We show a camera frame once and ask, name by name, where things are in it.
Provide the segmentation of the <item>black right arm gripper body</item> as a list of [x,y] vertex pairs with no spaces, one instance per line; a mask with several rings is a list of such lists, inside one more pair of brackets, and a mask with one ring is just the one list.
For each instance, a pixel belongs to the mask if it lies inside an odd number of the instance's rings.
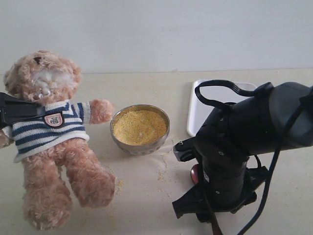
[[228,142],[196,138],[196,148],[199,182],[172,203],[177,218],[194,213],[210,222],[215,212],[236,213],[256,201],[255,191],[268,177],[265,166],[248,168],[249,156]]

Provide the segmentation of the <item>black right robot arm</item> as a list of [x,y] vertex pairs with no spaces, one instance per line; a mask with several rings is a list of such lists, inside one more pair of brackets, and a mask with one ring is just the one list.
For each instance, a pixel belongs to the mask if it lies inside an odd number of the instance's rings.
[[269,170],[248,168],[250,157],[312,146],[313,90],[286,82],[246,91],[227,80],[210,80],[195,95],[213,110],[194,137],[173,148],[178,161],[198,161],[197,183],[173,208],[177,217],[194,213],[210,222],[215,212],[236,213],[256,201]]

